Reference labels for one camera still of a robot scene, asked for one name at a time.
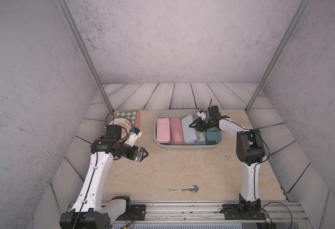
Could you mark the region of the teal pencil case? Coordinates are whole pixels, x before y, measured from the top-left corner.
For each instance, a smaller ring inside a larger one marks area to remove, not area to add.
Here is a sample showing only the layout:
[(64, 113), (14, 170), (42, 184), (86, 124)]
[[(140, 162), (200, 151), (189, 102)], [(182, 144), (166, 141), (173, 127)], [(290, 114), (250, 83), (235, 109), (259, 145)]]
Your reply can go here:
[(207, 145), (215, 145), (218, 141), (218, 135), (216, 131), (207, 131), (206, 135), (206, 144)]

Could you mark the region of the clear case with label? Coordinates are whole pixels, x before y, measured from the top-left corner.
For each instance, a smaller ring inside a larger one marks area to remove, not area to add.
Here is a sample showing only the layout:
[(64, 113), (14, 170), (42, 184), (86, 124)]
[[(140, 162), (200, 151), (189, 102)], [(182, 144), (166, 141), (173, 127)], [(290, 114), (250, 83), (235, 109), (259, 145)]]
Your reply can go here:
[(206, 134), (205, 132), (197, 131), (197, 138), (195, 140), (194, 145), (205, 145), (206, 144)]

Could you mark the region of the light blue pencil case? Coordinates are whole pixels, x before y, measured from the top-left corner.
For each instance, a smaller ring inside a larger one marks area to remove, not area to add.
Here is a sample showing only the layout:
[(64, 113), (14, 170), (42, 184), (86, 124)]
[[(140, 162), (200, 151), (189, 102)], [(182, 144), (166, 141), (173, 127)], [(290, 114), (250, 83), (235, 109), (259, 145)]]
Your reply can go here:
[(197, 139), (196, 130), (190, 125), (194, 122), (192, 115), (188, 115), (181, 120), (183, 137), (185, 144), (192, 145)]

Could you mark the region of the light pink ridged pencil case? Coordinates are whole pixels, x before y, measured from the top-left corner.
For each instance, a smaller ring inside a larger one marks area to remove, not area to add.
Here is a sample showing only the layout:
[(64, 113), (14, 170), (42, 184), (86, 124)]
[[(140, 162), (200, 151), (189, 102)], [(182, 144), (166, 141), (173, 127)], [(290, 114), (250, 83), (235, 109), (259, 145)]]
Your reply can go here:
[(169, 118), (158, 118), (156, 125), (156, 140), (160, 144), (170, 142), (170, 120)]

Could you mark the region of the rose pink pencil case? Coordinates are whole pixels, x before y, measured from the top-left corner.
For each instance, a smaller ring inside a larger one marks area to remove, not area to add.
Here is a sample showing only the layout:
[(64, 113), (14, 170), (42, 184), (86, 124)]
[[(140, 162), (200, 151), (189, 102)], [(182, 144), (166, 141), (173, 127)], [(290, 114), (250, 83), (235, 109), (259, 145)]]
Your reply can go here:
[(170, 119), (170, 143), (176, 146), (184, 144), (182, 123), (178, 117), (172, 117)]

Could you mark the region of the grey plastic storage box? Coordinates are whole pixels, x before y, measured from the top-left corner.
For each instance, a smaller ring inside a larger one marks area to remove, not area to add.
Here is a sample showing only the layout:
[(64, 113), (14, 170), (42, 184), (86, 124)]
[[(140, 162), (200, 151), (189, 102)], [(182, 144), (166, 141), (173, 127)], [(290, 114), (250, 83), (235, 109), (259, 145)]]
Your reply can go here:
[(223, 137), (223, 133), (222, 132), (217, 132), (218, 135), (218, 140), (216, 142), (215, 145), (180, 145), (180, 146), (175, 146), (175, 145), (163, 145), (160, 144), (157, 141), (156, 135), (157, 135), (157, 119), (158, 118), (171, 118), (171, 117), (179, 117), (179, 118), (183, 118), (184, 116), (187, 115), (192, 115), (194, 118), (198, 118), (197, 115), (198, 110), (197, 109), (175, 109), (175, 110), (163, 110), (161, 112), (159, 112), (156, 116), (155, 119), (155, 124), (154, 124), (154, 141), (156, 142), (156, 144), (164, 149), (164, 150), (180, 150), (180, 151), (184, 151), (184, 150), (213, 150), (214, 148), (222, 145), (224, 137)]

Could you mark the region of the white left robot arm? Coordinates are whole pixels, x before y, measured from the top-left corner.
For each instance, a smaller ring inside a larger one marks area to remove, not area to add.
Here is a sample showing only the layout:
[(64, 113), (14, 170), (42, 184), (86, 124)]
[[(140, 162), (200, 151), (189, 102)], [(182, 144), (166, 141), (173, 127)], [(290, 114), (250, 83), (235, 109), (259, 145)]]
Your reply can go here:
[(114, 197), (102, 207), (102, 195), (115, 159), (141, 162), (148, 156), (143, 147), (135, 146), (141, 136), (136, 127), (127, 133), (126, 139), (122, 138), (121, 126), (105, 127), (105, 133), (91, 144), (90, 165), (80, 194), (71, 211), (61, 215), (62, 229), (110, 229), (120, 216), (136, 219), (129, 196)]

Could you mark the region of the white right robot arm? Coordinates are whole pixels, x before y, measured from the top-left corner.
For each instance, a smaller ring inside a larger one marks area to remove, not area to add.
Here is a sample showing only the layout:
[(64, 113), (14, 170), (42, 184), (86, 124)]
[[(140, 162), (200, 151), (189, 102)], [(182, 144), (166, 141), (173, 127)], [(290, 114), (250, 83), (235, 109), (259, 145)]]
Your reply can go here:
[(244, 219), (256, 218), (261, 214), (259, 195), (259, 170), (266, 156), (266, 144), (258, 129), (248, 129), (221, 115), (218, 106), (197, 112), (198, 118), (189, 124), (199, 132), (224, 131), (236, 138), (236, 155), (243, 165), (243, 184), (236, 209)]

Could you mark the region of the round patterned ceramic plate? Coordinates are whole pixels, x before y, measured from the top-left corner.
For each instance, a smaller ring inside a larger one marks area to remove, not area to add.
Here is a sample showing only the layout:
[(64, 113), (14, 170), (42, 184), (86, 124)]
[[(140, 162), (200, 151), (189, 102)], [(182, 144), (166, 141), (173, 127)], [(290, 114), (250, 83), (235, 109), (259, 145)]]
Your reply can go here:
[(129, 119), (124, 117), (115, 118), (108, 123), (108, 125), (117, 125), (121, 127), (121, 139), (126, 140), (132, 129), (132, 123)]

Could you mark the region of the metal spoon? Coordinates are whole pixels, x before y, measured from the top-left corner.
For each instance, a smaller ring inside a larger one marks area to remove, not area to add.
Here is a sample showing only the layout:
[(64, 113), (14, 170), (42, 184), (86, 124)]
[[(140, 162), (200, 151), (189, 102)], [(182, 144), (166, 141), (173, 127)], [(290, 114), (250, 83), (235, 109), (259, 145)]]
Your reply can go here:
[(183, 191), (189, 191), (192, 193), (196, 193), (199, 190), (199, 187), (196, 185), (190, 186), (187, 189), (168, 189), (167, 192), (172, 193), (172, 192), (183, 192)]

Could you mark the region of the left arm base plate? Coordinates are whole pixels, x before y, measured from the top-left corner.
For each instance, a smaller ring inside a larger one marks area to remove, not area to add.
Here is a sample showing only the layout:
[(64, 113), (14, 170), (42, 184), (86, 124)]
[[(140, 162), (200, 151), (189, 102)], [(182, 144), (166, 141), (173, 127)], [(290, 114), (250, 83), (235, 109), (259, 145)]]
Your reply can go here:
[(144, 221), (146, 215), (146, 205), (132, 204), (127, 206), (124, 214), (118, 217), (117, 221)]

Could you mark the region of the aluminium front rail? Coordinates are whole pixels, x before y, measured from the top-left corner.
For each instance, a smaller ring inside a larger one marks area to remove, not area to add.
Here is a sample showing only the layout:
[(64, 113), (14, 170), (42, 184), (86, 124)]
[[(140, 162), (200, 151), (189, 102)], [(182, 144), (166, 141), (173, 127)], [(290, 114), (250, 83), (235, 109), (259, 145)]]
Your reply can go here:
[(134, 201), (146, 205), (144, 221), (115, 221), (112, 229), (311, 229), (297, 202), (263, 202), (266, 220), (225, 220), (223, 204), (233, 201)]

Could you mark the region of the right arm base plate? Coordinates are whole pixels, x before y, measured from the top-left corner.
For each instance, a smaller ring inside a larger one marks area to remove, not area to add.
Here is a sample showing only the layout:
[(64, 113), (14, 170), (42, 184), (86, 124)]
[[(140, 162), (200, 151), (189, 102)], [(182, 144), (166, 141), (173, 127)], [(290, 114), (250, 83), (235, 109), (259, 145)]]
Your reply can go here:
[(239, 204), (223, 204), (220, 213), (224, 214), (225, 220), (266, 220), (259, 208)]

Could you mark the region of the right aluminium frame post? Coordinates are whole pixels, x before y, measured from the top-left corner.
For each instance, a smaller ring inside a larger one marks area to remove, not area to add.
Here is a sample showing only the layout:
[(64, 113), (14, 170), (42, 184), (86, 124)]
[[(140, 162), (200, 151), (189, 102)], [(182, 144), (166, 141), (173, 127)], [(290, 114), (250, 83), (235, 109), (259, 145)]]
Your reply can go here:
[(264, 86), (266, 85), (267, 81), (269, 80), (273, 70), (275, 69), (278, 61), (280, 60), (283, 52), (286, 49), (286, 46), (290, 42), (293, 34), (295, 33), (297, 27), (299, 26), (302, 18), (306, 14), (308, 7), (310, 5), (310, 0), (301, 0), (297, 10), (295, 11), (293, 18), (291, 19), (288, 27), (286, 28), (278, 47), (276, 48), (268, 66), (266, 67), (262, 77), (260, 78), (257, 87), (245, 108), (246, 113), (248, 114), (249, 111), (253, 108), (257, 98), (259, 97), (260, 92), (263, 90)]

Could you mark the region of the aluminium frame post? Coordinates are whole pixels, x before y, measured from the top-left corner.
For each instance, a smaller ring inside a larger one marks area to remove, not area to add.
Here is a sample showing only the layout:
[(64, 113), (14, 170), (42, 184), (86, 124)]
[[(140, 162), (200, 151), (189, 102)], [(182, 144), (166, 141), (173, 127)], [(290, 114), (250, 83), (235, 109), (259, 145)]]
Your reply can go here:
[(73, 16), (72, 16), (71, 11), (70, 11), (70, 9), (67, 5), (67, 2), (65, 0), (57, 0), (56, 3), (57, 3), (57, 5), (58, 5), (58, 7), (59, 7), (59, 9), (60, 9), (60, 11), (63, 15), (63, 18), (64, 18), (64, 20), (67, 24), (67, 27), (70, 30), (71, 35), (72, 35), (72, 37), (73, 37), (73, 39), (74, 39), (74, 41), (75, 41), (75, 43), (78, 47), (78, 50), (79, 50), (79, 52), (80, 52), (80, 54), (81, 54), (81, 56), (82, 56), (82, 58), (85, 62), (90, 74), (91, 74), (91, 77), (95, 82), (95, 85), (96, 85), (96, 87), (97, 87), (97, 89), (98, 89), (98, 91), (101, 95), (101, 98), (102, 98), (103, 102), (106, 104), (109, 111), (114, 112), (114, 108), (113, 108), (113, 106), (111, 105), (111, 102), (108, 99), (108, 96), (105, 92), (105, 89), (104, 89), (104, 87), (101, 83), (100, 77), (97, 73), (97, 70), (96, 70), (92, 60), (91, 60), (91, 57), (90, 57), (90, 55), (87, 51), (87, 48), (86, 48), (86, 46), (85, 46), (85, 44), (84, 44), (84, 42), (81, 38), (80, 32), (79, 32), (79, 30), (77, 28), (77, 25), (76, 25), (76, 23), (73, 19)]
[(257, 98), (259, 97), (260, 92), (263, 90), (264, 86), (266, 85), (267, 81), (269, 80), (273, 70), (275, 69), (278, 61), (280, 60), (283, 52), (286, 49), (286, 46), (290, 42), (293, 34), (295, 33), (297, 27), (299, 26), (302, 18), (306, 14), (308, 7), (310, 5), (310, 0), (301, 0), (297, 10), (295, 11), (293, 18), (291, 19), (288, 27), (286, 28), (278, 47), (276, 48), (268, 66), (266, 67), (262, 77), (260, 78), (257, 87), (245, 108), (246, 113), (248, 114), (249, 111), (253, 108)]

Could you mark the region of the left aluminium frame post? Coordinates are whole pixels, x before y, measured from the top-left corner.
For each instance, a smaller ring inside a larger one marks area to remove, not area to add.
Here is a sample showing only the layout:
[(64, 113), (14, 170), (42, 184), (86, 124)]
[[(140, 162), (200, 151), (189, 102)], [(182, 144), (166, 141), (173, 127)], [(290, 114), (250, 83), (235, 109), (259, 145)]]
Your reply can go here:
[(81, 54), (81, 56), (82, 56), (82, 58), (85, 62), (90, 74), (91, 74), (91, 77), (95, 82), (95, 85), (96, 85), (96, 87), (97, 87), (97, 89), (98, 89), (98, 91), (101, 95), (101, 98), (102, 98), (103, 102), (106, 104), (109, 111), (114, 112), (114, 108), (113, 108), (113, 106), (111, 105), (111, 102), (108, 99), (108, 96), (105, 92), (105, 89), (104, 89), (104, 87), (101, 83), (100, 77), (97, 73), (97, 70), (96, 70), (92, 60), (91, 60), (91, 57), (90, 57), (90, 55), (87, 51), (87, 48), (86, 48), (86, 46), (85, 46), (85, 44), (84, 44), (84, 42), (81, 38), (80, 32), (79, 32), (79, 30), (77, 28), (77, 25), (76, 25), (76, 23), (73, 19), (73, 16), (72, 16), (71, 11), (70, 11), (70, 9), (67, 5), (67, 2), (65, 0), (57, 0), (56, 3), (57, 3), (57, 5), (58, 5), (58, 7), (59, 7), (59, 9), (60, 9), (60, 11), (63, 15), (63, 18), (64, 18), (64, 20), (67, 24), (67, 27), (70, 30), (71, 35), (72, 35), (72, 37), (73, 37), (73, 39), (74, 39), (74, 41), (75, 41), (75, 43), (78, 47), (78, 50), (79, 50), (79, 52), (80, 52), (80, 54)]

